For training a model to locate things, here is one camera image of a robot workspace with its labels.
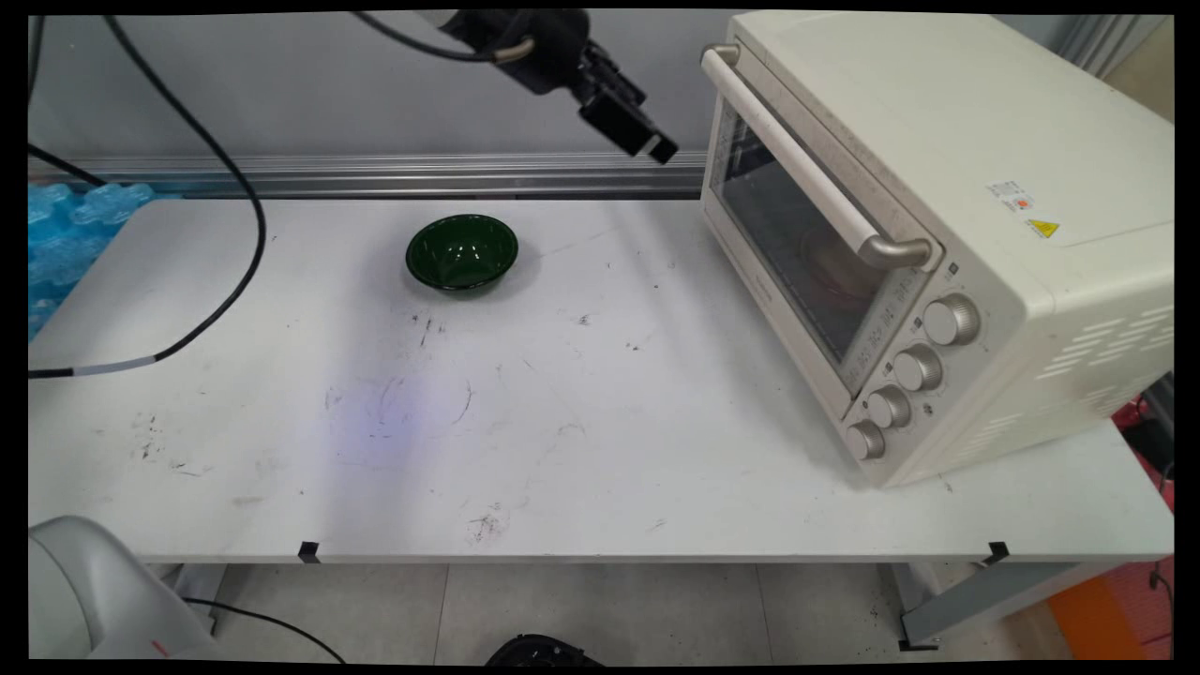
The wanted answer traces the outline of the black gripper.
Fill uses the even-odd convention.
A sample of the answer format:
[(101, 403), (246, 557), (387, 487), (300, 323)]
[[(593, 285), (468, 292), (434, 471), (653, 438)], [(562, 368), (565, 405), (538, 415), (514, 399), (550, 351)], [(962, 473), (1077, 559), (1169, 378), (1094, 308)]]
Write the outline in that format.
[(578, 114), (629, 157), (668, 165), (678, 145), (642, 110), (647, 95), (608, 56), (589, 42), (586, 8), (455, 8), (442, 32), (476, 53), (514, 50), (532, 38), (532, 50), (497, 62), (533, 94), (566, 89), (586, 98)]

